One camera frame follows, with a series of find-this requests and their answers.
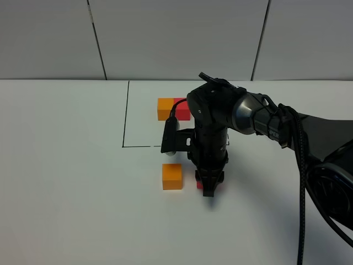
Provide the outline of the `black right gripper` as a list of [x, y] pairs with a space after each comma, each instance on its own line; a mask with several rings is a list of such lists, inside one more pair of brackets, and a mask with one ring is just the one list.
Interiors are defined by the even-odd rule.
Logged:
[[187, 95], [195, 120], [194, 144], [199, 150], [197, 170], [204, 197], [214, 197], [217, 186], [224, 181], [227, 129], [234, 128], [233, 108], [246, 93], [243, 87], [206, 83]]

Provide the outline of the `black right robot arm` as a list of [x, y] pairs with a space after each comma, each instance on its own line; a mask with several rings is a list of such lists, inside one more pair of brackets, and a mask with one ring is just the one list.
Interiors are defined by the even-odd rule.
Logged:
[[187, 103], [202, 125], [265, 135], [292, 150], [296, 148], [294, 137], [301, 137], [309, 188], [329, 217], [352, 226], [351, 120], [294, 115], [267, 95], [225, 83], [205, 83], [188, 93]]

